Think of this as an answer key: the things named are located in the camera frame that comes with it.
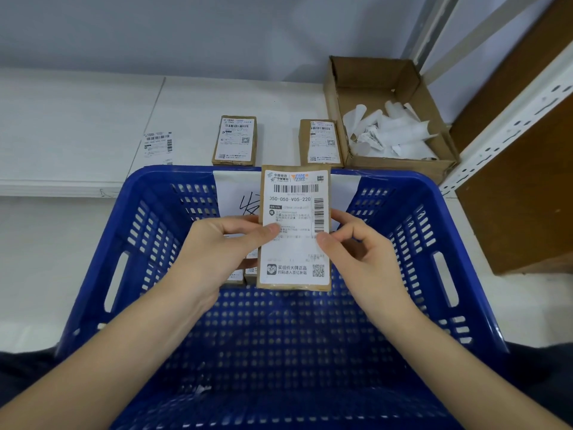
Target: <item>white floor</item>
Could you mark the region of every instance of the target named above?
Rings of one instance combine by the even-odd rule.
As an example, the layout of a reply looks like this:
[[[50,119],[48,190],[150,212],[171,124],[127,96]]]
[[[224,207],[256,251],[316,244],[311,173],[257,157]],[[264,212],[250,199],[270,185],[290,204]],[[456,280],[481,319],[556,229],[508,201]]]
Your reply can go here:
[[[573,276],[492,275],[457,199],[447,199],[505,339],[573,340]],[[0,350],[53,346],[113,199],[0,197]]]

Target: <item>person's right hand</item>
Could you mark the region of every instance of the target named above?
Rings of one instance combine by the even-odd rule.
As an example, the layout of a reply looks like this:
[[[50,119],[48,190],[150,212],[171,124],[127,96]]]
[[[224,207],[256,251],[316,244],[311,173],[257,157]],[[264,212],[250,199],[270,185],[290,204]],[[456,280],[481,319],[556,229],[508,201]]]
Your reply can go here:
[[[390,240],[358,217],[335,209],[331,215],[342,227],[332,234],[318,234],[316,241],[368,318],[384,330],[418,310],[404,287]]]

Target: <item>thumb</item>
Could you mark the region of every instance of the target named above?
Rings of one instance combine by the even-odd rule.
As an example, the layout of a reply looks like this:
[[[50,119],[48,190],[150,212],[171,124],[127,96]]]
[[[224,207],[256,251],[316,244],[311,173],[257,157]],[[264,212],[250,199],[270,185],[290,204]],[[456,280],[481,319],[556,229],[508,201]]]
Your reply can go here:
[[[271,223],[266,226],[260,226],[247,235],[238,238],[231,238],[234,244],[241,247],[242,252],[247,256],[254,249],[268,243],[278,235],[281,227],[277,223]]]
[[[350,274],[356,267],[358,261],[355,260],[344,248],[342,243],[332,235],[321,232],[316,236],[316,242],[331,261],[334,262],[334,265],[343,276]]]

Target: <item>white shelf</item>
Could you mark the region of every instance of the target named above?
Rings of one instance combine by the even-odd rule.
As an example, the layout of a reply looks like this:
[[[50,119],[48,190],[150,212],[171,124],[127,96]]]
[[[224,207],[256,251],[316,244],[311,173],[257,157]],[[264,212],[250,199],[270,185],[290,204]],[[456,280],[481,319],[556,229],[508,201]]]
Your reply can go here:
[[[0,195],[117,195],[163,79],[0,69]]]
[[[257,117],[256,165],[300,165],[300,120],[328,117],[320,84],[168,77],[147,132],[173,133],[175,165],[211,165],[222,115]]]

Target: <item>basket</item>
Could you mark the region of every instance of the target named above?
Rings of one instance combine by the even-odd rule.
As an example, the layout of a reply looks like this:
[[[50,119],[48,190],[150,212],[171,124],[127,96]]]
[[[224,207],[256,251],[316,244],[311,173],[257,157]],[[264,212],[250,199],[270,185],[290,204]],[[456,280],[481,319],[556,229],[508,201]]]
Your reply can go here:
[[[59,358],[161,279],[193,221],[218,216],[213,169],[150,166],[127,179],[62,334]],[[404,284],[419,309],[500,368],[504,340],[436,185],[406,171],[332,172],[361,176],[348,211],[394,243]],[[106,310],[122,254],[128,256],[124,274]],[[215,306],[113,427],[254,424],[457,427],[370,324],[334,267],[328,293],[221,289]]]

